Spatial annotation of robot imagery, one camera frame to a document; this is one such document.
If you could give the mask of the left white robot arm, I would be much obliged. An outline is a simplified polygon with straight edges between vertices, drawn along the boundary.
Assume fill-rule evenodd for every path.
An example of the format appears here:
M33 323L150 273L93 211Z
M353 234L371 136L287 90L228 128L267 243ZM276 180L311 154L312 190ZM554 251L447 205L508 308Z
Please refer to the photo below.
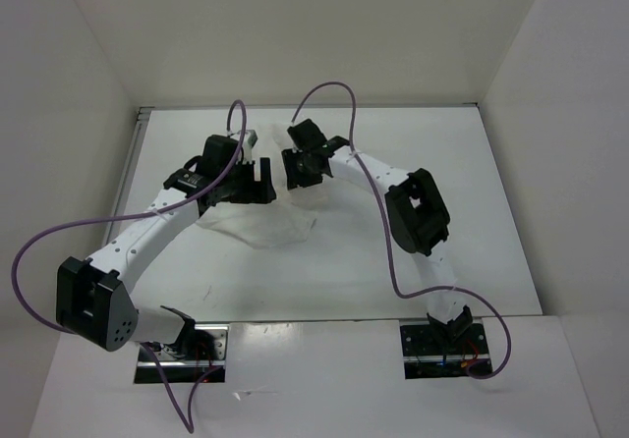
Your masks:
M85 260L67 258L57 273L56 321L115 352L129 342L160 344L176 359L196 346L196 321L162 305L138 309L131 293L144 271L184 230L219 203L269 204L276 198L270 160L254 160L257 135L213 135L202 154L164 182L141 219Z

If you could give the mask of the white fabric skirt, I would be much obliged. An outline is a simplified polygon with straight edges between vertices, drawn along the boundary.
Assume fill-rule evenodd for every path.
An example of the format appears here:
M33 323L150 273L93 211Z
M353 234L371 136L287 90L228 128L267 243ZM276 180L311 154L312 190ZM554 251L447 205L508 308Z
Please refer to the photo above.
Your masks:
M266 123L257 130L254 154L268 157L276 199L269 204L220 203L209 209L196 226L217 232L256 249L305 241L318 214L329 200L321 185L288 188L281 151L293 147L286 122Z

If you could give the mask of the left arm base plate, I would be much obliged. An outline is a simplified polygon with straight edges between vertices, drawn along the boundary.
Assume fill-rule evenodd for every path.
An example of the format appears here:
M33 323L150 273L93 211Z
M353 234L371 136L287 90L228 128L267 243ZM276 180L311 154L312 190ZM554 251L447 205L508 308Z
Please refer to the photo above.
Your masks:
M183 353L155 342L148 344L150 354L140 347L134 383L162 382L154 356L171 384L193 385L199 379L203 383L224 383L229 330L228 324L198 324L195 338Z

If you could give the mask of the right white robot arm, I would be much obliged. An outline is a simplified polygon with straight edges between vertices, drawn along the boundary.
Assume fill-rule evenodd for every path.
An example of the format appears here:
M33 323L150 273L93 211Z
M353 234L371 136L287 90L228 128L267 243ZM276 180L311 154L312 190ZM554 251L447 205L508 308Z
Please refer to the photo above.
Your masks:
M404 294L399 288L392 245L433 261L434 248L448 239L450 215L431 173L389 166L344 137L326 137L310 119L290 126L287 132L293 147L281 155L288 189L316 186L327 176L372 192L384 231L393 290L401 299L417 298L418 293Z

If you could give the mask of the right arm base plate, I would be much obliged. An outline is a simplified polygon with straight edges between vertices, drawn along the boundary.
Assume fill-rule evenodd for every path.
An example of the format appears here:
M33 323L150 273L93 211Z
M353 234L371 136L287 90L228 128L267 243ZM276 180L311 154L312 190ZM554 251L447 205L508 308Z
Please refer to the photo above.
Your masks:
M493 367L483 323L475 321L453 346L444 349L426 320L399 325L404 374L407 380L458 378L469 372L492 374Z

